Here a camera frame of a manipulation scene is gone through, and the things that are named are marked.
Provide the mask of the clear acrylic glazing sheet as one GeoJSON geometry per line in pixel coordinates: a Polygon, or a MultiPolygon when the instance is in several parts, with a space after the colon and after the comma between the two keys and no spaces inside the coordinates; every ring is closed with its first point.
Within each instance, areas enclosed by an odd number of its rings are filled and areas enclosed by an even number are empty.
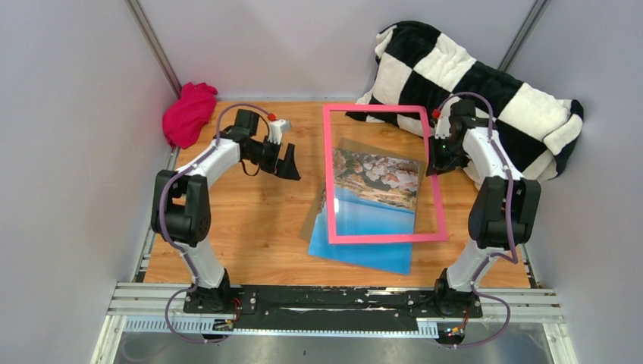
{"type": "Polygon", "coordinates": [[[422,176],[425,162],[399,152],[388,155],[333,149],[337,233],[425,234],[435,231],[430,183],[422,176]],[[429,223],[420,223],[421,217],[429,223]]]}

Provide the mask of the beach landscape photo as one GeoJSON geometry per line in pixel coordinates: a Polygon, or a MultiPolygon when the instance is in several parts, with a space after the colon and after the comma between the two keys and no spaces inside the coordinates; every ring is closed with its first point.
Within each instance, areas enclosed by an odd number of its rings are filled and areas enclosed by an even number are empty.
{"type": "MultiPolygon", "coordinates": [[[[414,233],[422,167],[421,161],[408,158],[334,149],[337,234],[414,233]]],[[[412,262],[411,243],[331,244],[324,198],[315,216],[308,253],[400,275],[409,274],[412,262]]]]}

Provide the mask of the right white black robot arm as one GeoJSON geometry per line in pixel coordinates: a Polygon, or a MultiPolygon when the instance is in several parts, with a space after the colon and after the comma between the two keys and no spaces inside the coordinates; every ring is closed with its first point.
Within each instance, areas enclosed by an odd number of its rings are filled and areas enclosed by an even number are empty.
{"type": "Polygon", "coordinates": [[[467,220],[469,241],[460,257],[435,281],[430,300],[438,315],[469,314],[480,298],[480,280],[499,259],[519,261],[517,247],[532,235],[541,185],[510,161],[500,143],[493,113],[477,116],[475,101],[450,106],[448,116],[437,109],[430,124],[427,175],[474,167],[481,184],[467,220]]]}

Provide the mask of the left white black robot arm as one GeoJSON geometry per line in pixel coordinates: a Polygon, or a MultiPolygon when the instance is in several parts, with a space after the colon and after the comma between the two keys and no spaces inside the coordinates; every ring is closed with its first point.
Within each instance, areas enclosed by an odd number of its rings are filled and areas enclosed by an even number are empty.
{"type": "Polygon", "coordinates": [[[186,310],[226,312],[234,301],[227,269],[209,242],[209,190],[235,165],[250,163],[280,179],[299,180],[295,146],[284,144],[290,121],[250,104],[235,105],[231,126],[217,126],[208,146],[175,171],[155,177],[151,228],[172,246],[191,276],[186,310]]]}

